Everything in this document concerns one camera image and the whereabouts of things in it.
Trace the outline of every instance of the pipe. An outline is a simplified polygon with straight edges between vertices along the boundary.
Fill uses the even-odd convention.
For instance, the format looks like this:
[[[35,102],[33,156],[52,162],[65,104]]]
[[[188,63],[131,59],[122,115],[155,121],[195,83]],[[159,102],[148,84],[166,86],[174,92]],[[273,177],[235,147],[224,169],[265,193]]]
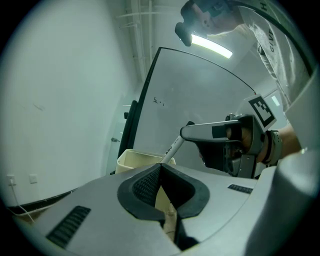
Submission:
[[[159,12],[159,11],[133,12],[133,13],[128,13],[128,14],[116,16],[116,18],[119,19],[119,18],[124,18],[124,17],[137,16],[137,15],[140,16],[140,15],[148,15],[148,14],[173,15],[173,14],[175,14],[175,13],[171,13],[171,12]]]
[[[138,0],[131,0],[132,11],[139,13]],[[144,47],[141,36],[141,27],[138,24],[141,22],[138,15],[132,17],[133,22],[136,24],[134,27],[134,39],[139,63],[139,71],[141,76],[141,81],[144,82],[146,79],[146,64],[145,64],[145,55]]]
[[[152,64],[152,1],[149,0],[149,61]]]

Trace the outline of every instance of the black strap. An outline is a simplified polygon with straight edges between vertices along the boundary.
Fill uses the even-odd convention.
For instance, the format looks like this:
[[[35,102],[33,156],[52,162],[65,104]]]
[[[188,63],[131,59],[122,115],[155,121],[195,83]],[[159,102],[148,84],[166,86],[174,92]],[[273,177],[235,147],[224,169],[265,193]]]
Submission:
[[[268,158],[270,157],[270,153],[271,153],[271,148],[272,148],[272,137],[271,137],[271,132],[269,130],[267,130],[265,132],[265,134],[268,137],[268,149],[266,151],[266,155],[264,157],[264,159],[262,160],[263,164],[268,164],[270,161],[267,162]]]

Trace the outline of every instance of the vent grille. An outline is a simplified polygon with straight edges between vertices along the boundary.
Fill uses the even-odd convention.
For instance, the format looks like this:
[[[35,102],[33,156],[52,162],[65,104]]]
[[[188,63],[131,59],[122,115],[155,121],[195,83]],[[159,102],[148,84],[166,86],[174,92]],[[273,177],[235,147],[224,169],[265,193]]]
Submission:
[[[231,184],[230,186],[228,186],[228,189],[239,191],[239,192],[243,192],[243,193],[247,193],[247,194],[251,194],[251,192],[253,190],[250,187],[239,186],[239,185],[235,185],[235,184]]]
[[[66,248],[71,238],[75,235],[82,222],[85,220],[91,209],[76,206],[72,211],[46,236],[57,246]]]

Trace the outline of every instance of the person's hand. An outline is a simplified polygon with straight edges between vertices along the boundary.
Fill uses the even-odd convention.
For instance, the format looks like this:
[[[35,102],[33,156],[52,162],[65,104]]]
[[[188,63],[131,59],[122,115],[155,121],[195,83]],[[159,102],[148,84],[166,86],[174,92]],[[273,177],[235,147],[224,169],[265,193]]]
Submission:
[[[252,131],[247,128],[244,128],[244,127],[241,128],[241,131],[242,131],[241,142],[242,142],[242,145],[243,145],[245,152],[248,152],[250,149],[250,146],[251,146],[251,142],[252,142]],[[231,137],[231,129],[230,128],[228,128],[226,130],[226,137],[228,139]],[[265,156],[267,154],[267,150],[268,150],[268,138],[267,138],[267,136],[265,136],[262,150],[258,154],[258,156],[256,157],[257,163],[261,162],[265,158]]]

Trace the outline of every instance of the black cable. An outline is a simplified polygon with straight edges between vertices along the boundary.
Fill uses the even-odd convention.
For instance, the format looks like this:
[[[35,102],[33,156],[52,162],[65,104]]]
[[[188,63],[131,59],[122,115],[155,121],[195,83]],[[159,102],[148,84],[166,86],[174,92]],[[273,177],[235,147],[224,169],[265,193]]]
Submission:
[[[238,1],[234,1],[234,2],[232,2],[232,4],[237,7],[244,7],[244,8],[248,8],[248,9],[254,11],[256,14],[258,14],[262,18],[266,19],[268,22],[270,22],[272,25],[274,25],[277,29],[279,29],[284,35],[286,35],[291,40],[294,47],[296,48],[296,50],[300,54],[301,59],[305,65],[305,68],[306,68],[309,76],[311,77],[313,70],[311,68],[311,65],[310,65],[306,55],[304,54],[304,52],[302,51],[301,47],[298,45],[296,40],[293,38],[293,36],[285,29],[284,26],[282,26],[278,21],[276,21],[274,18],[272,18],[270,15],[266,14],[265,12],[259,10],[258,8],[255,8],[253,6],[250,6],[248,4],[238,2]]]

